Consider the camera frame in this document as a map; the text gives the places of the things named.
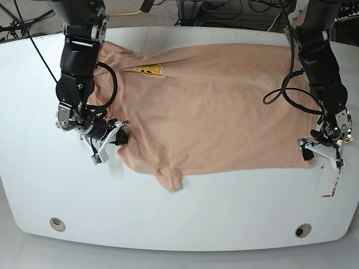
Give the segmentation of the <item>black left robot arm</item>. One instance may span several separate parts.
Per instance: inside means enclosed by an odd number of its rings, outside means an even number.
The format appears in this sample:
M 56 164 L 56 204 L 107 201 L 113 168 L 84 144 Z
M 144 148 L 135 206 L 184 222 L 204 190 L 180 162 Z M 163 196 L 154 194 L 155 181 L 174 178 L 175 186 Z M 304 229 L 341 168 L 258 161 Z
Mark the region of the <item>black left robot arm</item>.
M 333 147 L 350 127 L 346 103 L 348 92 L 342 84 L 339 65 L 330 46 L 329 28 L 342 1 L 308 1 L 283 9 L 290 46 L 307 76 L 310 93 L 321 108 L 322 127 L 311 131 L 319 143 Z

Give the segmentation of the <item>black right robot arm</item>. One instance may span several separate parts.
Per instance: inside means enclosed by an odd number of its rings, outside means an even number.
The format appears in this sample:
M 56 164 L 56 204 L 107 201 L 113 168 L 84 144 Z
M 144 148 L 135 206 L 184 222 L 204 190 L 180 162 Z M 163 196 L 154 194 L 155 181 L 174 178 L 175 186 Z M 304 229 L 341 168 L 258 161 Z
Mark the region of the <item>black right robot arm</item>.
M 57 126 L 78 131 L 96 164 L 101 142 L 144 173 L 201 173 L 216 160 L 239 169 L 309 167 L 297 142 L 317 116 L 262 101 L 281 86 L 289 48 L 205 44 L 143 56 L 101 41 L 102 1 L 49 5 L 66 25 Z

